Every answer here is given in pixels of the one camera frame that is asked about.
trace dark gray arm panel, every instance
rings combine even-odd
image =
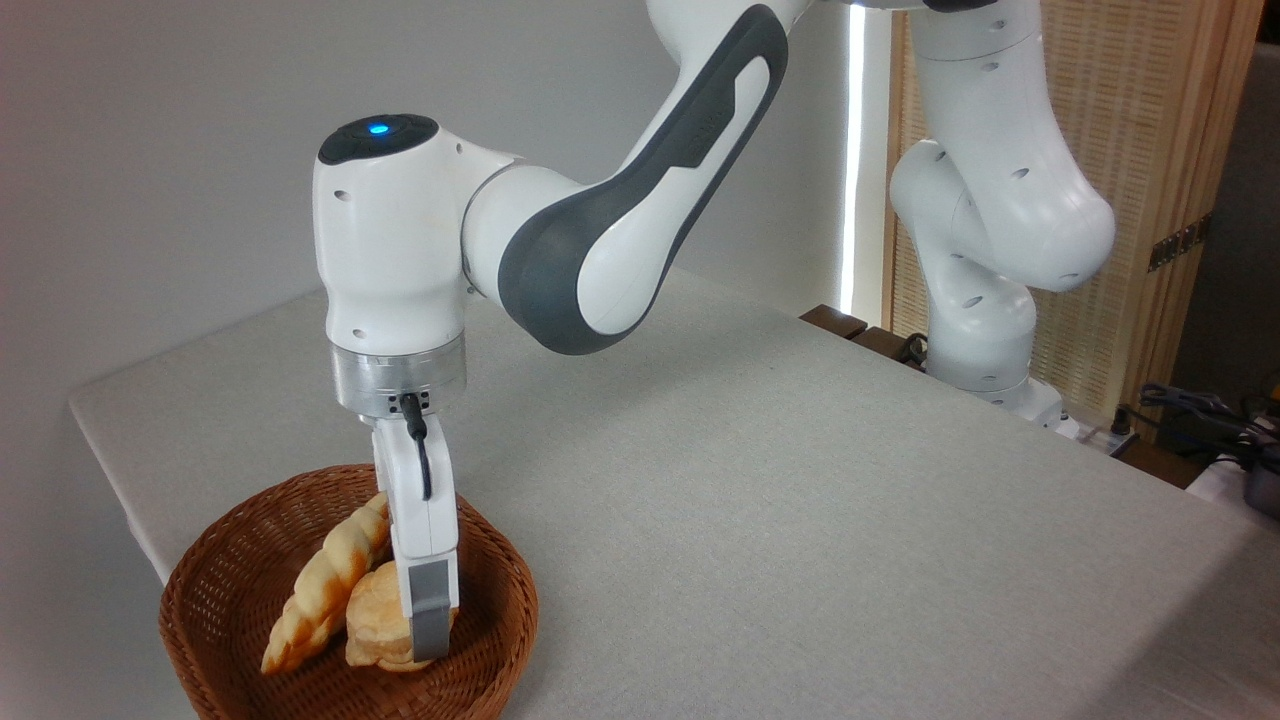
[[[925,6],[940,13],[960,13],[995,5],[996,0],[924,0]]]
[[[577,304],[582,263],[600,236],[644,201],[668,169],[701,164],[733,118],[737,76],[756,58],[768,63],[769,86],[742,136],[681,225],[667,255],[666,279],[689,229],[742,151],[782,82],[787,33],[773,10],[764,5],[754,5],[739,18],[631,164],[608,182],[541,210],[516,232],[498,268],[498,291],[507,313],[538,342],[564,355],[586,355],[609,347],[635,329],[632,325],[618,334],[600,334],[586,323]]]

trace bread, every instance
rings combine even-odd
[[[264,675],[288,673],[325,648],[346,623],[351,591],[389,547],[387,493],[378,493],[338,523],[298,573],[262,653]]]
[[[449,626],[457,618],[449,615]],[[347,605],[347,664],[376,665],[393,673],[421,670],[431,664],[413,662],[413,641],[408,619],[401,611],[399,582],[396,561],[387,562],[365,575],[351,593]]]

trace wooden block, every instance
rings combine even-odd
[[[864,320],[846,315],[829,305],[819,305],[800,315],[800,319],[810,325],[836,333],[845,340],[852,340],[867,329]]]
[[[852,340],[867,350],[879,352],[890,360],[899,360],[906,352],[906,338],[897,337],[884,328],[869,328]]]

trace light strip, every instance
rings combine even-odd
[[[845,217],[840,251],[840,311],[852,313],[855,215],[863,145],[863,79],[867,55],[867,10],[849,8],[849,129],[845,147]]]

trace bread roll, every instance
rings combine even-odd
[[[449,626],[457,618],[449,615]],[[365,575],[351,593],[347,605],[347,664],[376,665],[393,673],[421,670],[431,664],[413,662],[413,641],[408,619],[401,612],[399,582],[396,561],[384,564]]]

